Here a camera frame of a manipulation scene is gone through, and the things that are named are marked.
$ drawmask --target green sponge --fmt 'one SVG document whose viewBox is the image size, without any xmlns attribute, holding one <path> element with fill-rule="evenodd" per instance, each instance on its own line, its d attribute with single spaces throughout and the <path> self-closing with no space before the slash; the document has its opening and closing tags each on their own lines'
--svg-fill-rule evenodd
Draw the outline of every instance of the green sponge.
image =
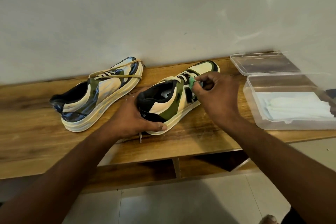
<svg viewBox="0 0 336 224">
<path fill-rule="evenodd" d="M 189 77 L 189 88 L 192 89 L 196 80 L 193 77 Z"/>
</svg>

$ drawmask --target wooden table top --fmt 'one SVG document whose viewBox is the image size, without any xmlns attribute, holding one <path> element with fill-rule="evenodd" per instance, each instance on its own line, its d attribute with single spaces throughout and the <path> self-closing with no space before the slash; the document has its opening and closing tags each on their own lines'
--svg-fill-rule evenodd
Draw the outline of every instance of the wooden table top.
<svg viewBox="0 0 336 224">
<path fill-rule="evenodd" d="M 220 66 L 222 73 L 234 75 L 239 79 L 239 111 L 253 123 L 242 91 L 246 77 L 238 72 L 229 57 L 213 60 Z M 146 68 L 142 80 L 130 94 L 165 77 L 176 75 L 194 64 L 196 62 Z M 64 128 L 60 115 L 49 105 L 49 98 L 86 79 L 87 76 L 78 76 L 71 79 L 0 86 L 0 179 L 44 173 L 112 116 L 125 97 L 114 103 L 90 129 L 73 133 Z M 336 130 L 267 132 L 284 142 L 336 137 Z M 116 154 L 112 164 L 240 149 L 231 137 L 209 120 L 201 105 L 163 135 L 144 136 L 141 144 L 137 137 L 133 137 L 113 147 Z"/>
</svg>

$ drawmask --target shoe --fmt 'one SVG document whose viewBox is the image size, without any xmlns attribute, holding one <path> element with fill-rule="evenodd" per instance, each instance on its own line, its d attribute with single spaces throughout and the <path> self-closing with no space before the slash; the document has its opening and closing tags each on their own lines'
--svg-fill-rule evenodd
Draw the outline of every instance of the shoe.
<svg viewBox="0 0 336 224">
<path fill-rule="evenodd" d="M 167 126 L 165 131 L 147 131 L 147 133 L 151 135 L 166 133 L 183 116 L 197 107 L 200 102 L 189 88 L 189 78 L 195 78 L 210 71 L 220 72 L 219 66 L 210 60 L 203 61 L 141 92 L 137 97 L 137 107 L 141 116 L 149 121 L 163 122 Z"/>
<path fill-rule="evenodd" d="M 141 61 L 128 57 L 110 69 L 90 74 L 86 82 L 64 94 L 54 95 L 49 102 L 61 114 L 66 129 L 82 132 L 138 84 L 142 71 Z"/>
</svg>

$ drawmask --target white wall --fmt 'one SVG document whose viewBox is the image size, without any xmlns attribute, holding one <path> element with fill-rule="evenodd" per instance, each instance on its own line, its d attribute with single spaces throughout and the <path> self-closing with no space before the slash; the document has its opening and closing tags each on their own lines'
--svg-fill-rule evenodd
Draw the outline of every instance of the white wall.
<svg viewBox="0 0 336 224">
<path fill-rule="evenodd" d="M 336 0 L 0 0 L 0 83 L 269 48 L 333 72 L 335 26 Z"/>
</svg>

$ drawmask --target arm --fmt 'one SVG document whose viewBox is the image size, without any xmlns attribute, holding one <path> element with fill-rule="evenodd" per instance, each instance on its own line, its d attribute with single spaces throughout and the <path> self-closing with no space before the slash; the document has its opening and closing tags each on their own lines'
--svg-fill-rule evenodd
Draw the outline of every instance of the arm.
<svg viewBox="0 0 336 224">
<path fill-rule="evenodd" d="M 112 145 L 141 131 L 160 131 L 161 122 L 143 119 L 136 95 L 113 117 L 73 148 L 35 183 L 0 208 L 0 223 L 62 223 L 73 202 Z"/>
<path fill-rule="evenodd" d="M 239 84 L 217 72 L 195 78 L 193 91 L 213 122 L 229 134 L 307 223 L 336 221 L 336 172 L 243 119 Z"/>
</svg>

